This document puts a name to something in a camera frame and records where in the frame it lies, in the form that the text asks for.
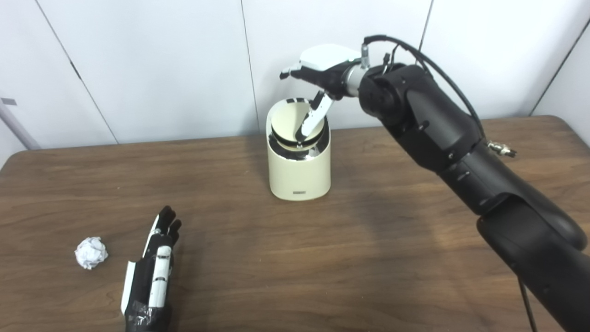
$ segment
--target prosthetic hand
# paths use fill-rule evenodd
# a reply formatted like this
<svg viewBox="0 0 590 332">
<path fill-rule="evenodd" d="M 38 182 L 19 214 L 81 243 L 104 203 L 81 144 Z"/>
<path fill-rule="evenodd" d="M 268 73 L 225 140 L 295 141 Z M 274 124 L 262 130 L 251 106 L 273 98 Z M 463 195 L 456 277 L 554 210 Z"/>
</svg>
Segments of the prosthetic hand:
<svg viewBox="0 0 590 332">
<path fill-rule="evenodd" d="M 375 41 L 401 46 L 420 66 L 395 63 L 396 46 L 380 66 L 370 67 L 368 45 Z M 471 116 L 438 87 L 426 63 L 461 97 Z M 325 96 L 358 97 L 365 113 L 378 118 L 418 165 L 435 172 L 480 216 L 478 231 L 518 276 L 523 294 L 524 284 L 567 332 L 590 331 L 590 257 L 581 252 L 586 235 L 498 159 L 516 152 L 486 139 L 473 107 L 432 60 L 401 40 L 376 35 L 365 38 L 360 54 L 334 45 L 307 50 L 280 78 L 288 76 L 322 89 L 298 129 L 302 135 L 327 112 L 315 115 Z"/>
<path fill-rule="evenodd" d="M 156 216 L 143 256 L 127 264 L 121 312 L 127 332 L 165 332 L 172 308 L 166 301 L 169 276 L 174 264 L 172 249 L 178 241 L 181 221 L 166 206 Z"/>
</svg>

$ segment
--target black robotic arm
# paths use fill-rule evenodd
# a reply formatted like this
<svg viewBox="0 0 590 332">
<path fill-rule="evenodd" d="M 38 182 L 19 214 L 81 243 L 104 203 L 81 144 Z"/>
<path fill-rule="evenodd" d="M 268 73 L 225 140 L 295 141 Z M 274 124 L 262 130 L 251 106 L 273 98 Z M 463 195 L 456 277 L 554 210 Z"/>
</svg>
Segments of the black robotic arm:
<svg viewBox="0 0 590 332">
<path fill-rule="evenodd" d="M 386 56 L 382 65 L 369 67 L 368 45 L 374 41 L 397 43 L 421 66 L 394 63 Z M 418 165 L 435 172 L 480 216 L 482 237 L 564 330 L 589 332 L 590 257 L 581 252 L 587 244 L 582 229 L 499 160 L 496 154 L 515 152 L 487 141 L 467 99 L 430 59 L 384 35 L 365 38 L 359 55 L 345 61 L 335 55 L 337 63 L 326 70 L 309 65 L 313 59 L 308 57 L 281 78 L 291 75 L 318 85 L 324 92 L 316 104 L 324 95 L 358 97 L 361 108 L 378 118 Z M 448 79 L 471 116 L 438 87 L 425 63 Z M 312 119 L 301 127 L 314 127 Z"/>
</svg>

